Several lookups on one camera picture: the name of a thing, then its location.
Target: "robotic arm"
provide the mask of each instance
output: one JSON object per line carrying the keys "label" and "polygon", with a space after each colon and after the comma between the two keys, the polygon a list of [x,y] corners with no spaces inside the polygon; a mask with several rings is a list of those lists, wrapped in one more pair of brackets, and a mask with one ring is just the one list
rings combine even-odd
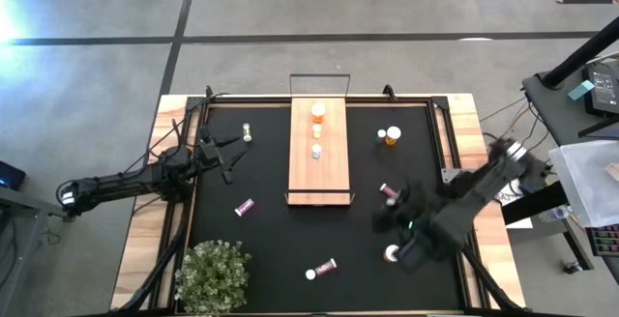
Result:
{"label": "robotic arm", "polygon": [[220,148],[241,137],[218,140],[207,126],[199,130],[200,143],[195,152],[182,142],[168,148],[158,160],[127,173],[68,181],[58,188],[57,198],[70,216],[80,216],[102,202],[155,192],[168,202],[180,202],[191,196],[190,180],[198,174],[219,167],[226,184],[232,183],[232,169],[247,150],[225,160]]}
{"label": "robotic arm", "polygon": [[488,163],[473,173],[460,172],[441,194],[427,193],[421,186],[405,188],[395,205],[385,204],[372,215],[373,230],[398,231],[395,256],[408,271],[428,258],[442,260],[462,251],[502,309],[521,309],[498,287],[466,238],[475,216],[505,184],[537,173],[540,164],[520,143],[499,139],[490,145]]}

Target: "wooden table edge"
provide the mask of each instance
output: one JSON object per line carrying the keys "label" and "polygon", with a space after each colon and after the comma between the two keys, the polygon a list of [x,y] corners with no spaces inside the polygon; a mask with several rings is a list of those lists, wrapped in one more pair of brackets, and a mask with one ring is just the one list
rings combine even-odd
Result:
{"label": "wooden table edge", "polygon": [[[450,114],[452,117],[452,123],[456,136],[456,143],[459,151],[460,162],[462,168],[478,168],[486,163],[486,145],[482,137],[482,130],[477,116],[475,103],[472,94],[458,93],[458,94],[398,94],[399,98],[427,98],[427,97],[447,97],[450,105]],[[185,101],[188,97],[203,97],[203,95],[164,95],[161,98],[157,113],[156,120],[153,127],[153,132],[149,142],[151,142],[155,136],[155,126],[158,123],[158,118],[162,115],[169,113],[170,111],[178,111],[185,109]],[[320,95],[290,95],[290,94],[274,94],[274,95],[222,95],[225,99],[259,99],[259,98],[292,98],[292,97],[335,97],[335,98],[363,98],[363,97],[387,97],[382,94],[348,94],[334,95],[334,94],[320,94]],[[466,123],[466,126],[459,125],[458,123]],[[444,151],[444,156],[450,156],[449,150]],[[470,154],[463,153],[464,151],[471,151]],[[114,304],[114,299],[118,294],[118,281],[121,277],[121,268],[125,262],[125,254],[128,245],[128,239],[132,233],[132,227],[136,226],[134,219],[130,220],[130,226],[128,229],[127,239],[125,241],[125,247],[123,249],[123,257],[119,266],[119,273],[117,274],[117,280],[114,284],[114,293],[110,301],[110,308],[118,307]],[[507,295],[516,303],[524,306],[524,297],[521,291],[519,278],[517,275],[516,263],[514,262],[514,256],[512,254],[509,237],[507,235],[507,229],[505,222],[501,214],[501,209],[498,204],[489,204],[476,218],[475,231],[478,236],[478,244],[480,247],[482,261],[496,279],[497,283],[507,293]],[[499,259],[494,259],[492,253],[498,251],[501,252]],[[466,265],[466,273],[468,278],[469,291],[472,296],[472,300],[475,301],[476,295],[476,280],[471,272],[470,266]],[[496,303],[492,301],[492,306],[496,307]]]}

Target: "black metal frame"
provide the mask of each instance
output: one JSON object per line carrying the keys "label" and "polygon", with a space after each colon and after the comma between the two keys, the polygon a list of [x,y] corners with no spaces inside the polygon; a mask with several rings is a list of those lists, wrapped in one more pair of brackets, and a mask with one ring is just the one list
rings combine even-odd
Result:
{"label": "black metal frame", "polygon": [[[191,97],[191,98],[187,98],[187,104],[185,105],[185,115],[184,115],[184,124],[181,127],[181,137],[180,139],[183,142],[187,142],[190,143],[192,145],[195,145],[196,141],[197,141],[197,134],[195,135],[194,141],[193,142],[188,142],[189,139],[189,133],[190,133],[190,126],[192,124],[192,108],[195,105],[196,102],[203,100],[204,98],[202,97]],[[208,107],[208,102],[205,102],[204,105],[202,105],[202,108],[200,110],[199,113],[199,121],[202,122],[204,119],[204,115],[206,114],[206,108]],[[170,234],[172,232],[172,221],[174,218],[174,212],[175,212],[175,207],[176,205],[174,203],[168,202],[167,205],[165,206],[165,216],[163,218],[163,227],[162,227],[162,235],[160,236],[160,243],[159,243],[159,249],[157,251],[157,260],[160,261],[162,260],[162,255],[164,254],[165,250],[171,246],[170,244]],[[178,232],[180,232],[182,229],[182,226],[184,226],[185,224],[181,221],[181,223],[179,224],[179,229],[177,230]],[[159,302],[159,296],[160,296],[160,292],[161,292],[161,287],[162,287],[162,283],[160,281],[158,281],[151,294],[149,295],[149,301],[148,301],[148,308],[149,309],[155,309],[158,308],[158,302]]]}
{"label": "black metal frame", "polygon": [[[505,224],[509,225],[513,222],[567,204],[569,204],[568,198],[561,186],[561,182],[555,182],[550,186],[523,196],[509,205],[503,206],[503,218],[505,219]],[[593,262],[578,241],[575,231],[570,224],[570,220],[563,219],[563,225],[566,228],[563,232],[563,236],[568,242],[580,267],[585,271],[594,270]]]}
{"label": "black metal frame", "polygon": [[605,119],[599,122],[598,124],[590,126],[587,129],[579,131],[578,138],[582,138],[584,136],[590,136],[590,137],[599,138],[599,139],[617,139],[617,137],[612,137],[612,136],[600,136],[598,134],[591,134],[597,130],[601,130],[605,127],[611,126],[616,123],[619,123],[619,115],[610,117],[609,119]]}
{"label": "black metal frame", "polygon": [[[356,96],[351,96],[351,97],[344,97],[346,103],[386,103],[386,102],[394,102],[394,97],[389,96],[389,94],[386,94],[387,96],[384,95],[377,95],[377,96],[363,96],[363,97],[356,97]],[[303,98],[311,98],[311,96],[302,96]],[[211,104],[225,104],[225,103],[234,103],[234,104],[244,104],[244,103],[255,103],[255,104],[259,104],[259,103],[292,103],[292,98],[293,96],[285,96],[285,97],[278,97],[278,96],[261,96],[261,97],[232,97],[232,96],[226,96],[226,97],[220,97],[220,98],[213,98],[211,100]],[[399,97],[396,99],[396,102],[398,103],[421,103],[421,104],[425,104],[426,105],[426,109],[427,109],[427,123],[428,123],[428,127],[429,127],[429,131],[430,131],[430,137],[432,139],[433,145],[432,145],[432,149],[434,152],[434,156],[435,156],[435,162],[437,163],[437,165],[439,166],[439,168],[436,171],[436,175],[437,175],[437,180],[440,181],[441,180],[441,169],[445,168],[445,158],[443,155],[443,149],[442,149],[442,145],[441,145],[441,140],[440,140],[440,134],[439,134],[439,129],[438,129],[438,125],[437,125],[437,119],[436,119],[436,109],[440,109],[443,112],[443,118],[445,121],[445,127],[446,127],[446,132],[447,132],[447,139],[448,142],[450,144],[450,152],[452,155],[452,161],[454,166],[460,166],[460,160],[459,160],[459,154],[457,151],[457,146],[456,146],[456,135],[454,132],[454,127],[453,127],[453,123],[451,121],[451,113],[449,111],[449,107],[444,107],[443,106],[439,106],[436,105],[436,101],[440,101],[441,103],[447,103],[447,98],[445,97],[414,97],[414,98],[407,98],[407,97]],[[207,116],[206,113],[208,111],[208,108],[204,107],[203,109],[203,113],[200,114],[200,124],[203,124],[207,121]],[[196,187],[196,195],[195,198],[197,199],[199,197],[199,193],[201,191],[201,187],[199,187],[201,185],[201,177],[198,177],[198,179],[195,181],[195,187]],[[337,190],[337,192],[343,192],[343,191],[349,191],[349,190]],[[184,207],[184,210],[189,209],[191,207],[191,205],[186,205]],[[190,231],[191,229],[187,229],[187,234],[186,237],[188,237],[190,235]],[[471,243],[471,247],[472,250],[476,253],[476,255],[479,255],[479,248],[477,247],[477,241],[472,241]],[[180,268],[180,266],[182,265],[182,258],[184,256],[184,251],[185,251],[185,247],[182,246],[181,248],[178,248],[178,251],[176,253],[176,259],[174,261],[174,266],[173,266],[173,271],[176,271],[178,268]],[[455,272],[456,272],[456,276],[459,278],[459,289],[461,292],[461,303],[465,308],[470,308],[472,307],[471,305],[471,297],[470,297],[470,292],[468,290],[468,284],[467,284],[467,280],[466,280],[466,272],[464,270],[464,264],[463,264],[463,260],[462,260],[462,256],[460,253],[458,253],[456,255],[456,267],[455,267]],[[172,278],[172,286],[171,289],[169,291],[169,297],[168,297],[168,308],[171,307],[171,309],[174,311],[174,313],[176,314],[180,314],[182,312],[179,311],[179,304],[176,300],[173,299],[174,297],[174,289],[173,289],[173,278]],[[478,279],[478,288],[480,289],[480,297],[482,296],[486,296],[487,297],[487,292],[486,290],[482,287],[481,281],[480,279]]]}

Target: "green plant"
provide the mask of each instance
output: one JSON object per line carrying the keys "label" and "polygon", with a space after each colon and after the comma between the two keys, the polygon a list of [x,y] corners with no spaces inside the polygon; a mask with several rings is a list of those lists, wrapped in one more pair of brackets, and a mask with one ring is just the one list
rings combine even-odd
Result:
{"label": "green plant", "polygon": [[246,303],[243,289],[250,275],[244,265],[251,259],[241,243],[207,241],[187,250],[176,271],[177,290],[189,313],[219,316]]}

